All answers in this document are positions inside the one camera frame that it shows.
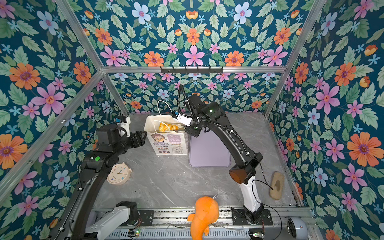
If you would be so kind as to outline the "white printed paper bag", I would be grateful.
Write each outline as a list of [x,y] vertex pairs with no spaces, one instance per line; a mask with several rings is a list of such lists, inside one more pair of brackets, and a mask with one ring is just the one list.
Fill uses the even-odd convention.
[[[162,114],[160,110],[160,103],[158,101],[157,109],[158,115],[148,116],[146,118],[144,131],[147,132],[147,138],[150,145],[153,147],[155,154],[162,155],[180,155],[186,156],[189,153],[189,137],[185,132],[185,125],[180,124],[173,119],[172,115]],[[160,122],[175,124],[179,126],[179,130],[176,132],[159,132]]]

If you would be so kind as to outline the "twisted braided fake bread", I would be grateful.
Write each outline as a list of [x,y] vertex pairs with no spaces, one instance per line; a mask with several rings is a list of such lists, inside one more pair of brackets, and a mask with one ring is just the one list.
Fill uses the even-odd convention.
[[168,124],[168,123],[163,123],[163,122],[160,122],[160,124],[159,124],[159,132],[160,133],[176,132],[179,129],[180,129],[179,126],[175,125],[175,124]]

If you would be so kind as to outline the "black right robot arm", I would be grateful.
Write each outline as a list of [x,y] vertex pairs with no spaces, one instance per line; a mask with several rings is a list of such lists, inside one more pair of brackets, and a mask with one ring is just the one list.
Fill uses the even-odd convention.
[[264,211],[256,187],[256,167],[263,160],[242,140],[217,102],[204,103],[199,96],[186,95],[184,85],[178,88],[178,115],[176,120],[186,126],[185,131],[197,138],[201,130],[209,129],[229,150],[235,165],[229,170],[231,178],[239,184],[244,198],[246,220],[254,225]]

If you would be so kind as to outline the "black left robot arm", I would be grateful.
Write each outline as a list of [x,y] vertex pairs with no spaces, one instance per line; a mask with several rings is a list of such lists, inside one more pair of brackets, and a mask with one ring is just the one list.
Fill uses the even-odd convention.
[[96,131],[96,150],[82,161],[79,183],[69,203],[51,230],[48,240],[95,240],[96,234],[87,234],[86,226],[101,187],[107,180],[119,156],[129,149],[139,148],[146,142],[147,132],[130,133],[122,125],[110,124]]

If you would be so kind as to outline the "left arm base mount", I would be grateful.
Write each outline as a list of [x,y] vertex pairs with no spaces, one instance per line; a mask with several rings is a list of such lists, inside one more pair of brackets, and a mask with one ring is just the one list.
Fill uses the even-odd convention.
[[154,210],[138,210],[138,213],[132,220],[120,224],[120,227],[149,227],[154,220]]

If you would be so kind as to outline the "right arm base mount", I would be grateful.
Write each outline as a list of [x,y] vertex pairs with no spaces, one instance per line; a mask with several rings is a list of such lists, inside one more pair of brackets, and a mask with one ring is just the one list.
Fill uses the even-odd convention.
[[273,219],[270,210],[261,207],[256,212],[249,210],[231,208],[232,221],[235,226],[272,226]]

